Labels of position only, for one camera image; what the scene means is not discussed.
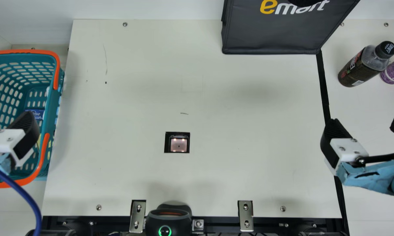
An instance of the metal bracket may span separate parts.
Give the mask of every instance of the metal bracket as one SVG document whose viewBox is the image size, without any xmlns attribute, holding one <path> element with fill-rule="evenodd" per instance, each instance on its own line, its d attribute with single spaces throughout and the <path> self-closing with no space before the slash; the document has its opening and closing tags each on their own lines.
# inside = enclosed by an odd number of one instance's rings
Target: metal bracket
<svg viewBox="0 0 394 236">
<path fill-rule="evenodd" d="M 252 211 L 252 201 L 238 201 L 238 215 L 241 232 L 253 232 L 254 213 Z"/>
<path fill-rule="evenodd" d="M 203 231 L 204 231 L 204 220 L 200 220 L 200 219 L 193 220 L 191 231 L 193 233 L 203 233 Z"/>
<path fill-rule="evenodd" d="M 143 232 L 145 224 L 146 202 L 132 201 L 130 210 L 130 233 Z"/>
</svg>

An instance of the black metal frame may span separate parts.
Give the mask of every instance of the black metal frame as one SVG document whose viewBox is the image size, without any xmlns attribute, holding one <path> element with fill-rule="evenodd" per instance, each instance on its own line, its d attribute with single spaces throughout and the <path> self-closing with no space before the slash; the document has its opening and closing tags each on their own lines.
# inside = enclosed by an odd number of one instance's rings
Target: black metal frame
<svg viewBox="0 0 394 236">
<path fill-rule="evenodd" d="M 324 62 L 322 52 L 317 54 L 318 75 L 320 80 L 321 99 L 323 104 L 324 120 L 331 119 L 327 85 L 325 81 Z M 345 210 L 344 193 L 340 180 L 335 177 L 335 188 L 338 197 L 342 218 L 260 218 L 254 217 L 254 232 L 276 233 L 279 236 L 298 235 L 297 227 L 301 225 L 313 226 L 314 224 L 325 232 L 344 232 L 349 235 L 348 222 Z M 205 233 L 241 233 L 238 217 L 193 217 L 204 220 Z M 130 226 L 129 216 L 44 216 L 43 230 L 61 226 L 64 222 L 82 222 L 96 232 L 128 232 Z"/>
<path fill-rule="evenodd" d="M 238 217 L 193 217 L 204 220 L 204 233 L 242 233 Z M 82 222 L 89 225 L 93 235 L 98 232 L 128 232 L 129 216 L 44 216 L 43 230 L 60 227 L 63 224 Z M 276 233 L 279 236 L 297 236 L 296 228 L 301 225 L 313 225 L 325 232 L 343 231 L 343 220 L 336 218 L 254 218 L 254 232 Z"/>
</svg>

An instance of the black bottle cap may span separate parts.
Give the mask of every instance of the black bottle cap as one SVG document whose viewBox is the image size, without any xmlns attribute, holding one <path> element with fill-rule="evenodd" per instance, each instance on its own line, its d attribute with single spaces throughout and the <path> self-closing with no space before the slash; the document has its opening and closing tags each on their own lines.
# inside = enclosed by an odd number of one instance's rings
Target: black bottle cap
<svg viewBox="0 0 394 236">
<path fill-rule="evenodd" d="M 390 41 L 381 42 L 375 48 L 376 55 L 383 59 L 388 59 L 394 55 L 394 43 Z"/>
</svg>

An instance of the basket handle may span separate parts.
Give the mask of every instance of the basket handle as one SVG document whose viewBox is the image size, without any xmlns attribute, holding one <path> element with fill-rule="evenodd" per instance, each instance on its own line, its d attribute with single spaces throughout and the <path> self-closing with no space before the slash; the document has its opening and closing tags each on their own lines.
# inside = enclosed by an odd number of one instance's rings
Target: basket handle
<svg viewBox="0 0 394 236">
<path fill-rule="evenodd" d="M 54 79 L 53 79 L 53 89 L 57 90 L 59 88 L 59 73 L 60 73 L 60 59 L 59 56 L 52 51 L 48 50 L 36 50 L 36 49 L 11 49 L 11 50 L 1 50 L 1 54 L 10 54 L 10 53 L 32 53 L 32 54 L 44 54 L 50 55 L 54 57 L 56 60 L 56 69 L 54 70 Z"/>
<path fill-rule="evenodd" d="M 50 139 L 50 134 L 46 133 L 44 135 L 43 145 L 41 146 L 41 156 L 40 156 L 40 160 L 38 161 L 37 168 L 27 178 L 15 180 L 15 182 L 19 186 L 23 186 L 23 185 L 31 183 L 38 176 L 38 173 L 40 173 L 40 170 L 43 167 L 44 159 L 46 157 L 46 149 L 47 149 L 47 143 L 49 142 L 49 139 Z M 9 188 L 9 187 L 10 186 L 5 182 L 0 183 L 0 188 Z"/>
</svg>

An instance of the blue cable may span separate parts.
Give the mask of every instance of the blue cable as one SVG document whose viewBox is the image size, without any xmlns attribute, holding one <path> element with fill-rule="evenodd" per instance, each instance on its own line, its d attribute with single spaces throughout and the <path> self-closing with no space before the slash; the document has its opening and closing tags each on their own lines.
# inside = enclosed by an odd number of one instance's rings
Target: blue cable
<svg viewBox="0 0 394 236">
<path fill-rule="evenodd" d="M 37 203 L 35 203 L 34 199 L 23 189 L 17 184 L 15 181 L 13 181 L 11 178 L 9 178 L 7 175 L 5 175 L 3 172 L 0 171 L 0 178 L 6 182 L 10 187 L 12 187 L 15 191 L 17 191 L 24 199 L 27 201 L 27 203 L 31 206 L 32 210 L 34 211 L 35 214 L 35 230 L 34 234 L 32 236 L 40 236 L 41 232 L 41 211 L 40 208 L 38 208 Z"/>
</svg>

